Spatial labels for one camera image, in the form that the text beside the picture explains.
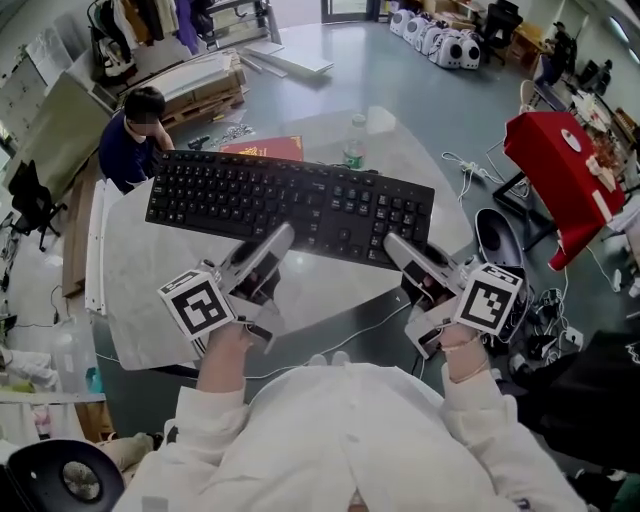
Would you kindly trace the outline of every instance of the purple garment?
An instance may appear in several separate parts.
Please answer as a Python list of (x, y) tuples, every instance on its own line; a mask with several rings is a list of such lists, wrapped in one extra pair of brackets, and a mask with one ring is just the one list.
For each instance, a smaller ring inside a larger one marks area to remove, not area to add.
[(178, 40), (189, 48), (191, 55), (197, 55), (198, 34), (191, 23), (191, 2), (190, 0), (175, 0), (176, 14), (178, 15)]

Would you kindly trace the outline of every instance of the blue shirt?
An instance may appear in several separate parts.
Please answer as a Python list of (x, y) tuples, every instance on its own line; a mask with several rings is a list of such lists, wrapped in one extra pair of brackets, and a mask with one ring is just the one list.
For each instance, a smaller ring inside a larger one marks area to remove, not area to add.
[(126, 194), (133, 190), (131, 183), (140, 183), (152, 176), (154, 139), (147, 137), (142, 143), (135, 141), (124, 122), (124, 111), (109, 121), (102, 132), (98, 156), (102, 173)]

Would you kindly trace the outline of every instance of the man in blue shirt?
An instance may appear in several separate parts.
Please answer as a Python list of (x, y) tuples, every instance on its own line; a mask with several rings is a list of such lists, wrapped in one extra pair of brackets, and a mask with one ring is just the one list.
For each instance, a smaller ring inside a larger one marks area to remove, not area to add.
[(163, 151), (174, 149), (160, 124), (164, 108), (164, 96), (156, 88), (135, 89), (102, 132), (98, 153), (102, 173), (124, 194), (153, 176), (155, 143)]

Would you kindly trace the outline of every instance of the red book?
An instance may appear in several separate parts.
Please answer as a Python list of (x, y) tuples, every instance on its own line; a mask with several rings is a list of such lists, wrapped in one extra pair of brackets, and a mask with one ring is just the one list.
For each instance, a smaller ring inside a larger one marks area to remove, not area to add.
[(271, 158), (283, 158), (285, 160), (297, 160), (302, 162), (304, 151), (302, 150), (302, 137), (276, 137), (275, 139), (254, 140), (239, 144), (227, 144), (220, 146), (221, 153), (236, 153), (238, 155), (268, 156)]

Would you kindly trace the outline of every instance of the white cube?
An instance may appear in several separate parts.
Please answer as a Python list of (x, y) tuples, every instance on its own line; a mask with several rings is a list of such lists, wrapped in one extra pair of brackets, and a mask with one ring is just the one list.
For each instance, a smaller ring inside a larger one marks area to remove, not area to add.
[(235, 315), (209, 272), (188, 270), (158, 293), (188, 340), (235, 320)]
[(489, 334), (500, 334), (520, 286), (519, 277), (485, 263), (469, 275), (454, 321)]

